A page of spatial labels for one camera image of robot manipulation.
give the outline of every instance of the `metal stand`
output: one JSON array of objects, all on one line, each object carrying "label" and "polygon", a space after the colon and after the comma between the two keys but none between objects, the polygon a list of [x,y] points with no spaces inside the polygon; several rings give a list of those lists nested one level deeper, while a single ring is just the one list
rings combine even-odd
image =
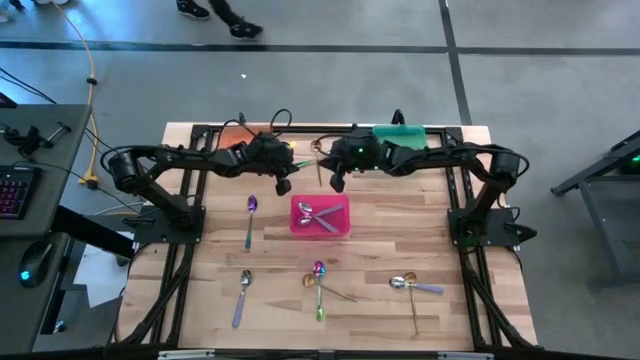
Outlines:
[{"label": "metal stand", "polygon": [[133,243],[131,239],[107,229],[64,206],[58,206],[51,225],[51,231],[67,233],[74,239],[127,260],[133,258]]},{"label": "metal stand", "polygon": [[607,222],[607,216],[596,206],[591,186],[592,183],[597,182],[640,181],[640,177],[630,175],[603,176],[631,161],[632,158],[639,154],[640,131],[614,145],[611,148],[611,152],[601,160],[565,180],[560,185],[551,188],[551,192],[558,197],[564,196],[569,190],[579,189],[591,220],[603,237],[605,252],[613,267],[614,276],[608,279],[590,280],[588,284],[592,288],[613,287],[640,282],[640,272],[634,267],[634,259],[629,253],[624,239],[621,238],[620,231],[613,229],[615,225],[610,225],[614,223],[612,219]]},{"label": "metal stand", "polygon": [[563,196],[569,190],[577,189],[581,182],[593,176],[602,176],[611,170],[619,168],[622,164],[631,160],[640,153],[640,131],[615,145],[609,154],[595,164],[563,181],[560,185],[551,188],[555,196]]}]

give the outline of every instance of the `black shoe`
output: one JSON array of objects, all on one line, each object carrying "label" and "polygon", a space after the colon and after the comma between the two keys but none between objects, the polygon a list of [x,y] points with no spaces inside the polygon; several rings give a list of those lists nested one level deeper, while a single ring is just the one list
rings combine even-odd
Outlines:
[{"label": "black shoe", "polygon": [[262,34],[262,30],[264,30],[262,26],[254,25],[244,19],[240,19],[240,22],[229,27],[231,36],[238,40],[254,40]]},{"label": "black shoe", "polygon": [[9,3],[13,5],[18,11],[24,10],[24,5],[20,3],[20,0],[9,0]]},{"label": "black shoe", "polygon": [[193,0],[178,0],[177,5],[180,14],[188,17],[189,19],[202,21],[209,20],[211,18],[209,11],[196,4]]}]

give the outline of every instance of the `pink container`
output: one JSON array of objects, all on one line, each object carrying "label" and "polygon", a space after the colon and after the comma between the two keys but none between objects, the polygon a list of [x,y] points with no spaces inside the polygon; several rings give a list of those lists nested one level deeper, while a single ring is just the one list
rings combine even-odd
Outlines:
[{"label": "pink container", "polygon": [[[311,205],[314,214],[342,204],[342,209],[321,216],[324,221],[335,227],[338,232],[332,233],[315,219],[306,226],[298,225],[298,219],[302,217],[302,211],[298,208],[298,203],[301,202]],[[349,198],[346,195],[294,195],[291,198],[289,229],[292,233],[300,236],[336,237],[348,234],[351,229]]]}]

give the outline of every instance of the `concrete floor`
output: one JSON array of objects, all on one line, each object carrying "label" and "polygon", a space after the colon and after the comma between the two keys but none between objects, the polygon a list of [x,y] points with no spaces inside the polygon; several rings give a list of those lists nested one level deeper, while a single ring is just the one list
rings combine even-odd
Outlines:
[{"label": "concrete floor", "polygon": [[[76,40],[54,8],[25,5],[24,14],[12,12],[13,21],[0,24],[0,42]],[[296,122],[387,123],[401,108],[411,123],[461,124],[461,89],[456,96],[448,54],[419,53],[452,45],[445,41],[438,0],[232,5],[265,25],[262,44],[374,48],[368,53],[348,47],[323,53],[94,51],[100,81],[95,114],[105,142],[156,144],[169,121],[222,121],[239,111],[264,121],[281,107],[291,109]],[[634,0],[449,0],[448,5],[458,46],[640,47],[640,3]],[[170,0],[108,5],[74,0],[67,10],[88,40],[235,44],[217,19],[191,22],[174,6]],[[378,45],[396,46],[398,53],[379,53]],[[557,199],[549,188],[638,130],[639,58],[461,55],[459,60],[472,123],[488,125],[494,142],[532,162],[508,198],[523,209],[519,222],[539,231],[523,245],[522,259],[540,344],[638,358],[640,286],[587,289],[588,279],[610,271],[599,236],[577,193]],[[84,51],[0,48],[0,66],[58,102],[86,100]],[[1,81],[0,91],[19,103],[42,102]],[[83,143],[75,171],[84,173],[90,149]],[[115,192],[106,174],[99,170],[99,175],[101,186]],[[73,179],[63,203],[87,214],[115,205]]]}]

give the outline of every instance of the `wooden table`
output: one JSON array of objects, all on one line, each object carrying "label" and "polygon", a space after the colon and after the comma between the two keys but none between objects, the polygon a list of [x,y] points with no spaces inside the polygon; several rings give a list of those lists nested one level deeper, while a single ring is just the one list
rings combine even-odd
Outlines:
[{"label": "wooden table", "polygon": [[[188,145],[192,125],[167,124],[163,143]],[[463,134],[465,141],[491,141],[484,126],[463,127]],[[309,145],[318,136],[283,134],[281,139],[297,142],[295,160],[301,161],[313,158]],[[440,146],[436,138],[428,142]],[[330,143],[323,145],[328,151]],[[315,166],[291,175],[293,190],[284,197],[276,195],[273,178],[208,177],[205,232],[195,251],[180,347],[471,350],[460,260],[450,243],[445,215],[450,204],[444,169],[404,178],[380,172],[348,175],[345,193],[350,198],[351,233],[341,239],[298,239],[289,232],[290,197],[334,194],[328,186],[329,171],[323,170],[322,176],[321,188]],[[158,183],[178,193],[181,179],[182,171],[172,170]],[[195,191],[195,180],[192,185]],[[473,186],[477,194],[481,183],[473,178]],[[250,194],[258,197],[260,206],[253,221],[253,247],[245,253]],[[459,197],[464,206],[462,192]],[[132,265],[120,312],[121,336],[131,333],[155,301],[167,248],[151,245]],[[523,337],[535,343],[516,258],[504,248],[487,248],[486,253],[496,302]],[[316,321],[316,290],[301,284],[316,260],[327,266],[325,285],[358,300],[352,303],[324,292],[324,322]],[[247,290],[240,328],[234,330],[231,322],[245,268],[252,271],[254,281]],[[391,276],[408,271],[415,272],[419,282],[445,288],[444,295],[414,291],[417,336],[408,291],[392,289],[387,283]],[[483,335],[490,339],[484,306],[478,307]],[[172,308],[170,303],[163,339]]]}]

